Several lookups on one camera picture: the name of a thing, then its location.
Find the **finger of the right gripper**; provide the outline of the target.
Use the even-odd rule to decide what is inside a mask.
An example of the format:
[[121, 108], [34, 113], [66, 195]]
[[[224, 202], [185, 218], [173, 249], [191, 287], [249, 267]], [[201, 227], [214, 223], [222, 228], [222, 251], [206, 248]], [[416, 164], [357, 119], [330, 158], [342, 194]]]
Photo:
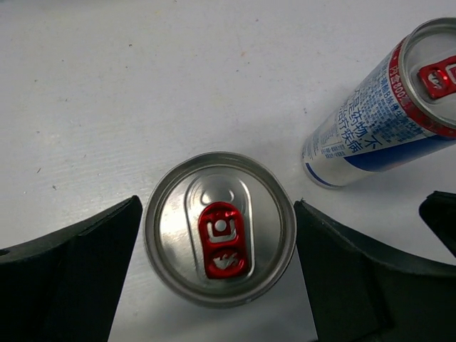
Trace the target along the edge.
[[456, 256], [456, 195], [434, 191], [419, 207], [419, 215], [440, 241]]

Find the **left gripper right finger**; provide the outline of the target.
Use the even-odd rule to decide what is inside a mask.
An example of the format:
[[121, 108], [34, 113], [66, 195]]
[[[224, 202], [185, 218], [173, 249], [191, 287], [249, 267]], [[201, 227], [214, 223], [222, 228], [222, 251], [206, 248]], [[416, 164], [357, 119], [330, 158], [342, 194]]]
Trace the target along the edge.
[[294, 210], [318, 341], [455, 340], [455, 266], [384, 244], [305, 201]]

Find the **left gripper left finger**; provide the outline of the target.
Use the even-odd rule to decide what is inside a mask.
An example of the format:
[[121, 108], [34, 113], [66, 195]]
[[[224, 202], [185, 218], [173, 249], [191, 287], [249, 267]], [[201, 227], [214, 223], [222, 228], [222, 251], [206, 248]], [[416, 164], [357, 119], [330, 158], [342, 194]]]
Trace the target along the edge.
[[107, 341], [142, 213], [134, 195], [1, 249], [1, 340]]

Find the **silver energy drink can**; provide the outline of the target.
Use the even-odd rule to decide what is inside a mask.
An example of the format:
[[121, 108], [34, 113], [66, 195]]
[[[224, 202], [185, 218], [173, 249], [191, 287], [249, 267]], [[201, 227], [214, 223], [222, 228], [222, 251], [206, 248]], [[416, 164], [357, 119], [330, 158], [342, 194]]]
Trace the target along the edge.
[[336, 189], [455, 144], [455, 19], [408, 34], [301, 150], [306, 175]]
[[145, 250], [160, 280], [200, 306], [247, 304], [284, 274], [296, 216], [277, 178], [256, 160], [207, 152], [156, 185], [143, 220]]

